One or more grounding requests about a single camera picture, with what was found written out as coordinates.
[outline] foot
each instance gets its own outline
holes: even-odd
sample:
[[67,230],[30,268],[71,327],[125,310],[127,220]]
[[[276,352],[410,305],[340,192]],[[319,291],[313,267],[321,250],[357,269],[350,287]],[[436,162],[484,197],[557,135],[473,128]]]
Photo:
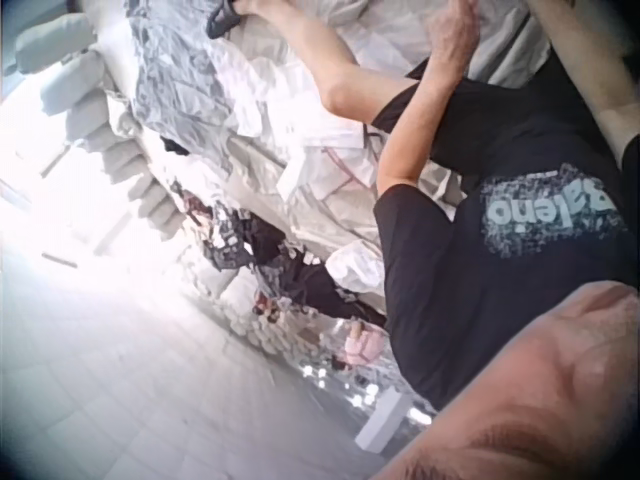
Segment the foot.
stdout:
[[238,15],[260,15],[265,8],[283,3],[289,0],[235,0],[233,9]]

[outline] bare leg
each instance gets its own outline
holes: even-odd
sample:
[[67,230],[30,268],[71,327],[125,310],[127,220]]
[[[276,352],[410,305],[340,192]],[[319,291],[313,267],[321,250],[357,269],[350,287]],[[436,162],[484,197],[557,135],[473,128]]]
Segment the bare leg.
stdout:
[[237,0],[240,15],[258,15],[289,43],[316,82],[322,103],[334,115],[371,124],[380,111],[416,80],[362,68],[347,44],[320,20],[286,0]]

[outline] fabric pile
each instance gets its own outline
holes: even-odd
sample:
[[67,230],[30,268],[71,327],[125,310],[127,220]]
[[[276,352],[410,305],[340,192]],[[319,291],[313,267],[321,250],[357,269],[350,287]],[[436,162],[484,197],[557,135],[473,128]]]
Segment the fabric pile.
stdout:
[[[429,55],[424,20],[443,3],[299,2],[335,26],[363,66],[396,75]],[[370,187],[383,137],[326,113],[308,71],[273,29],[251,17],[211,41],[211,1],[129,0],[125,9],[139,61],[134,114],[144,125],[200,155],[222,182],[234,171],[319,254],[357,240],[379,246]],[[482,2],[481,10],[483,40],[469,76],[522,86],[546,60],[541,29],[522,0]],[[449,216],[461,198],[455,177],[434,164],[423,175],[423,190]]]

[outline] man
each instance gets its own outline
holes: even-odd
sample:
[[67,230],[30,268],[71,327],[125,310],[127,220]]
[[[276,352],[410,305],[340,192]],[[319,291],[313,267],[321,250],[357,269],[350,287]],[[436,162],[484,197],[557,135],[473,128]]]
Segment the man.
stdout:
[[[234,6],[281,31],[329,110],[393,129],[376,206],[388,330],[418,393],[458,397],[379,478],[589,476],[637,422],[640,106],[563,0],[529,4],[586,106],[570,84],[545,91],[547,67],[520,90],[463,79],[476,3],[449,3],[414,79],[359,68],[282,1]],[[429,155],[479,176],[454,222],[416,188]]]
[[[375,207],[385,328],[402,374],[434,407],[580,286],[637,285],[636,239],[619,213],[620,174],[572,87],[552,85],[558,96],[541,91],[544,77],[519,90],[463,78],[478,42],[475,1],[450,1],[430,26],[431,58],[413,78],[359,67],[333,30],[283,0],[233,7],[278,28],[330,111],[391,131]],[[632,89],[614,87],[633,98]],[[601,122],[621,159],[633,136],[609,128],[606,114]],[[416,188],[429,157],[479,176],[454,222]]]

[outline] gray patterned fabric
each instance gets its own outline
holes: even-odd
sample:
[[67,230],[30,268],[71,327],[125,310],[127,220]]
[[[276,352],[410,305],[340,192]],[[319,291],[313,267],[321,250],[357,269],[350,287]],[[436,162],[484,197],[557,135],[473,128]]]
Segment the gray patterned fabric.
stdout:
[[207,2],[130,0],[125,9],[139,62],[135,117],[228,174],[231,166],[222,157],[222,145],[234,121],[214,64],[202,48]]

